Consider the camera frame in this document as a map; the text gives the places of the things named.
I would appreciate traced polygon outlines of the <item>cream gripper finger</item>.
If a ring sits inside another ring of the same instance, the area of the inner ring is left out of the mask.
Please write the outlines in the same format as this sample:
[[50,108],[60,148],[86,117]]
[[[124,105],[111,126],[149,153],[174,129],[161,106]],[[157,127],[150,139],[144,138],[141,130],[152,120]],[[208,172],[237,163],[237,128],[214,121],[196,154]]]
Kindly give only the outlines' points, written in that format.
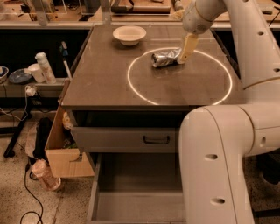
[[192,55],[194,52],[199,38],[196,34],[187,34],[183,38],[182,47],[180,54],[178,55],[177,62],[179,64],[185,64],[187,59]]

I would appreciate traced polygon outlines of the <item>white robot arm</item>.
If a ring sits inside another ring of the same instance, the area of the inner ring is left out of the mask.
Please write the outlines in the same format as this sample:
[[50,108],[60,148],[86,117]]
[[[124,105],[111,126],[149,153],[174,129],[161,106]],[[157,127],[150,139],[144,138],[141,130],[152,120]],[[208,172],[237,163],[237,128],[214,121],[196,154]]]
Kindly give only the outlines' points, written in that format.
[[196,108],[181,124],[186,224],[255,224],[242,160],[280,146],[280,51],[256,0],[192,0],[183,26],[201,34],[223,12],[230,19],[244,102]]

